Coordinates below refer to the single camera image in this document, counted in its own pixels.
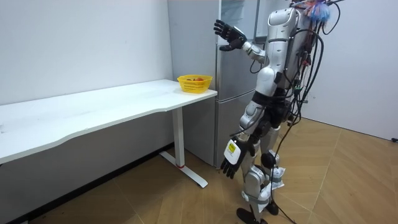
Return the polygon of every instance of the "refrigerator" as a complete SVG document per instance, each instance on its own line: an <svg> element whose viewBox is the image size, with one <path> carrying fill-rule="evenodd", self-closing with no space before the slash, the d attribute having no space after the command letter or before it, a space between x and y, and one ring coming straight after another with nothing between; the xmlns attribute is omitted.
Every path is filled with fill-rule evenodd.
<svg viewBox="0 0 398 224"><path fill-rule="evenodd" d="M239 128L256 87L253 61L242 50L221 52L226 42L216 36L216 19L241 29L254 40L260 1L169 0L170 42L174 80L181 75L211 75L218 95L183 107L185 149L217 168L230 134ZM261 68L254 62L252 71Z"/></svg>

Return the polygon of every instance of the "white desk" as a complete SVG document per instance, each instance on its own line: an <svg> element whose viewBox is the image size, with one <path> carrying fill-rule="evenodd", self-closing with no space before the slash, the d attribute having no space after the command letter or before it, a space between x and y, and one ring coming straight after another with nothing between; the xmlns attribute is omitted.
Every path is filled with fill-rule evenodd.
<svg viewBox="0 0 398 224"><path fill-rule="evenodd" d="M184 166L182 106L216 95L213 90L184 93L178 82L157 80L3 105L0 106L0 164L115 124L173 110L176 159L166 152L160 154L205 187L207 182Z"/></svg>

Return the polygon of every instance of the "desk leg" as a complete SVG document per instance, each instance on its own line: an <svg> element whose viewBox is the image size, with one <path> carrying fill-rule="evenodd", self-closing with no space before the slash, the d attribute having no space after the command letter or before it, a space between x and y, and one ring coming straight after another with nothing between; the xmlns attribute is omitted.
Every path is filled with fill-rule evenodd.
<svg viewBox="0 0 398 224"><path fill-rule="evenodd" d="M198 174L194 173L191 169L185 166L184 158L184 131L182 123L182 108L177 108L173 112L173 130L174 130L174 148L175 158L167 152L161 152L160 155L166 158L169 162L174 164L182 172L187 174L194 180L200 187L207 186L207 181L201 178Z"/></svg>

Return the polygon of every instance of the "floor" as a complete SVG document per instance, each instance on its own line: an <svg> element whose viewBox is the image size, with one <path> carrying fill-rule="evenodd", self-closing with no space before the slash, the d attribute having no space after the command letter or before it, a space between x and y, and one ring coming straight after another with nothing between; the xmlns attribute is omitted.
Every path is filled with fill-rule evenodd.
<svg viewBox="0 0 398 224"><path fill-rule="evenodd" d="M285 187L275 200L298 224L398 223L398 144L305 119L280 156ZM235 215L248 207L241 175L227 179L189 152L186 163L207 187L157 156L30 223L242 223Z"/></svg>

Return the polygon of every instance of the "humanoid robot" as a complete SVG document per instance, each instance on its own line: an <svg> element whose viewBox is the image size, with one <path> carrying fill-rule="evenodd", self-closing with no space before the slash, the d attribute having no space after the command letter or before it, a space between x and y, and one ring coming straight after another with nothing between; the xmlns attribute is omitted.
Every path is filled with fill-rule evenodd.
<svg viewBox="0 0 398 224"><path fill-rule="evenodd" d="M311 64L309 55L319 39L314 27L315 24L305 15L305 9L290 7L274 11L268 18L266 48L262 50L248 42L238 28L220 20L215 23L215 34L229 43L221 46L221 51L241 49L266 65L257 74L255 94L240 119L239 132L231 135L221 165L224 174L231 179L242 168L242 196L251 211L239 208L236 213L245 223L267 223L262 219L265 209L272 215L279 212L272 191L283 186L284 169L279 167L280 158L272 148L280 125L287 120L292 121L289 98L300 94L296 90L301 89L302 77L297 74L305 70L306 64ZM260 141L267 147L261 148ZM256 165L254 161L259 151L261 165Z"/></svg>

